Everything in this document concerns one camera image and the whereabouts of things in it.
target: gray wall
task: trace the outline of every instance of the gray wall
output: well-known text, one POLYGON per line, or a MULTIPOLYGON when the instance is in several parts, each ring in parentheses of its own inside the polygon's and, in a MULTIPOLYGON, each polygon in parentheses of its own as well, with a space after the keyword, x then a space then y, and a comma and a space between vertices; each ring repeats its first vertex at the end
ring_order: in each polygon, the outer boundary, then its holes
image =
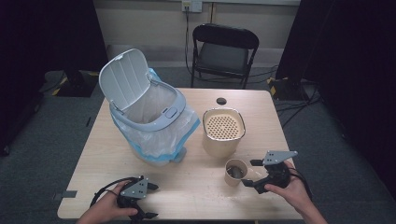
MULTIPOLYGON (((278 1, 284 4, 203 2, 201 13, 189 14, 189 59, 193 28, 212 21, 254 32, 261 41, 255 65, 277 64, 298 8, 296 1, 278 1)), ((184 62, 187 20, 180 1, 94 0, 94 3, 109 57, 124 49, 137 48, 148 61, 175 65, 184 62)))

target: white lid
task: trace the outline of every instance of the white lid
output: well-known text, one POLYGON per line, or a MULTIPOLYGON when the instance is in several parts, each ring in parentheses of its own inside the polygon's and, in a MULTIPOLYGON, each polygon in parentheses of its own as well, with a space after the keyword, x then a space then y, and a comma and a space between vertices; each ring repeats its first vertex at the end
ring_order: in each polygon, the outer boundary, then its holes
POLYGON ((99 75, 106 99, 119 110, 137 101, 150 86, 149 67, 139 49, 129 49, 107 63, 99 75))

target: hand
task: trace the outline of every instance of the hand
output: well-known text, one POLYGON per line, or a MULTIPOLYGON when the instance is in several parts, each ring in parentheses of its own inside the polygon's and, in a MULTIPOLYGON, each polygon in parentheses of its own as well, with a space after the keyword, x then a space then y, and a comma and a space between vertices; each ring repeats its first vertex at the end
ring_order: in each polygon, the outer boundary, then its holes
MULTIPOLYGON (((291 173, 296 174, 293 170, 294 167, 290 162, 285 161, 285 164, 290 168, 291 173)), ((327 223, 309 198, 303 181, 298 177, 291 176, 289 185, 284 189, 271 184, 266 184, 264 188, 283 197, 286 202, 293 206, 294 209, 302 215, 306 223, 327 223)))
POLYGON ((97 203, 88 209, 78 220, 77 224, 93 224, 108 222, 116 217, 128 217, 137 214, 134 208, 119 208, 117 195, 128 181, 120 182, 112 191, 107 192, 97 203))

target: trash can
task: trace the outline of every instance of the trash can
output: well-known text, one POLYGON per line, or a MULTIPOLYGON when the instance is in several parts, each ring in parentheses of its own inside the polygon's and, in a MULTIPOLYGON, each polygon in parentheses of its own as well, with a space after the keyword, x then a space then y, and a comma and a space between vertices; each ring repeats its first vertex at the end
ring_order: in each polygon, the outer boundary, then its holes
POLYGON ((106 64, 99 85, 115 125, 138 158, 157 166, 183 159, 184 143, 200 120, 184 95, 148 68, 139 49, 129 49, 106 64))

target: plastic bag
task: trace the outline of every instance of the plastic bag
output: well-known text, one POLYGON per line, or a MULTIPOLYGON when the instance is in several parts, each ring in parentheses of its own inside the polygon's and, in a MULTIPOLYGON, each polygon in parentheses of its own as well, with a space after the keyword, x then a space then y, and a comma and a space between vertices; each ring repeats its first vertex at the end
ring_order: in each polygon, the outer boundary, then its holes
MULTIPOLYGON (((153 69, 149 69, 149 72, 151 78, 160 80, 153 69)), ((133 105, 123 110, 123 113, 133 122, 149 123, 158 118, 163 109, 172 104, 174 99, 175 95, 166 88, 151 85, 145 94, 133 105)), ((177 119, 155 132, 134 129, 115 116, 111 115, 111 117, 135 149, 138 157, 154 165, 181 161, 186 154, 184 143, 200 124, 198 115, 188 104, 177 119)))

